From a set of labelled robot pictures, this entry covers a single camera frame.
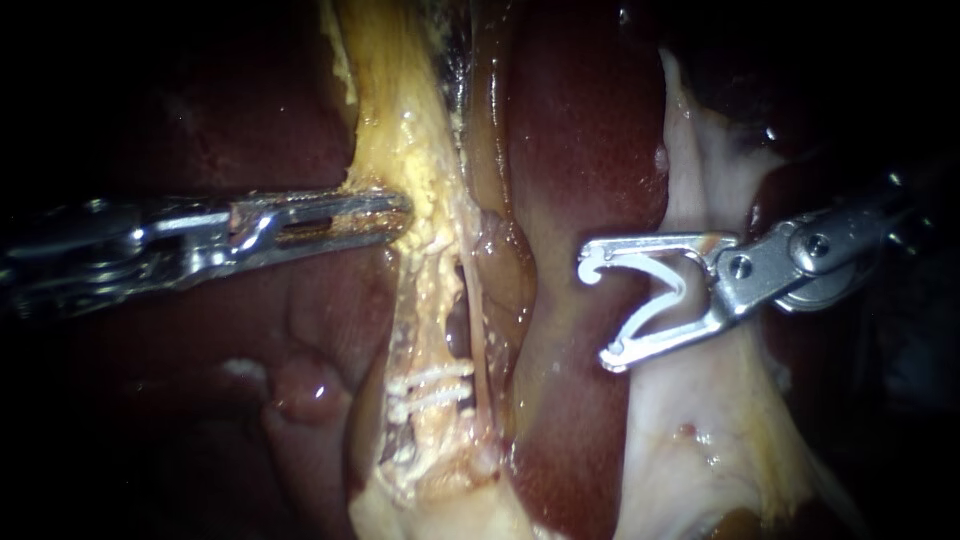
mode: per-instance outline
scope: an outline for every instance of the surgical clip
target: surgical clip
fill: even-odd
[[[668,292],[640,306],[600,351],[601,365],[621,373],[647,360],[713,337],[773,303],[786,312],[819,311],[859,288],[876,266],[885,238],[909,213],[890,211],[889,192],[835,209],[784,220],[742,245],[724,232],[646,234],[594,239],[582,247],[577,272],[596,284],[606,267],[632,268],[662,279]],[[683,255],[703,270],[706,312],[692,322],[638,335],[658,314],[680,304],[686,283],[657,259]]]

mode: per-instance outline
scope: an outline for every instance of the instrument screw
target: instrument screw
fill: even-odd
[[[822,234],[814,234],[807,239],[807,253],[814,258],[823,257],[830,251],[830,239]]]
[[[736,279],[747,279],[753,272],[753,263],[743,255],[737,255],[730,261],[730,273]]]

